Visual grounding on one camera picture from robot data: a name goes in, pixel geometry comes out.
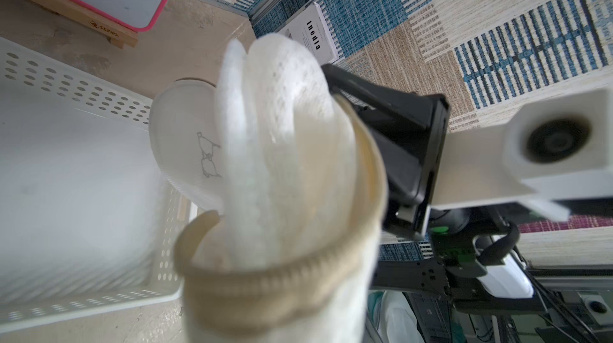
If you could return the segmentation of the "white mesh laundry bag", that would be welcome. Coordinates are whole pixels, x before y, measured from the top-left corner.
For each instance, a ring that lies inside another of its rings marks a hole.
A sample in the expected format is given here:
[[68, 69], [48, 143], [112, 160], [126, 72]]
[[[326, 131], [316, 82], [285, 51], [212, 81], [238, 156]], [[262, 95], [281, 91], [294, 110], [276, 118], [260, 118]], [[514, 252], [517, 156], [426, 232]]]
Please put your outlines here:
[[230, 41], [217, 84], [174, 82], [148, 133], [201, 209], [172, 248], [189, 341], [362, 341], [386, 172], [311, 52], [279, 34]]

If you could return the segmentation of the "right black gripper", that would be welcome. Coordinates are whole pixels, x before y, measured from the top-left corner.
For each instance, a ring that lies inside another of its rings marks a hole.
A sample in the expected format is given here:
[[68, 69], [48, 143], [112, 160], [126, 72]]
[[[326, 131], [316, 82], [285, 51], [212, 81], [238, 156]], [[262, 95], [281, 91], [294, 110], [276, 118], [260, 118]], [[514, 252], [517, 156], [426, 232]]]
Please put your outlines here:
[[450, 117], [446, 98], [386, 88], [335, 65], [322, 70], [331, 92], [357, 99], [354, 111], [382, 155], [389, 183], [384, 230], [424, 239]]

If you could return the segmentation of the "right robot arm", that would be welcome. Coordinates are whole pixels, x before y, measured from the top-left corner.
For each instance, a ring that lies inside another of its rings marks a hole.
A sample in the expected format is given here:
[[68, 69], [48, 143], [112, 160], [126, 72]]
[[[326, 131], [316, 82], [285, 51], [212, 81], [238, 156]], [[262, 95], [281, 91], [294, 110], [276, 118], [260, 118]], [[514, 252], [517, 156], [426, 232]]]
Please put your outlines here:
[[506, 124], [449, 133], [441, 95], [399, 92], [335, 65], [323, 73], [369, 128], [386, 168], [383, 228], [429, 239], [422, 262], [380, 263], [375, 289], [433, 293], [466, 314], [545, 314], [568, 339], [598, 335], [533, 276], [517, 249], [534, 218], [612, 214], [612, 90], [521, 108]]

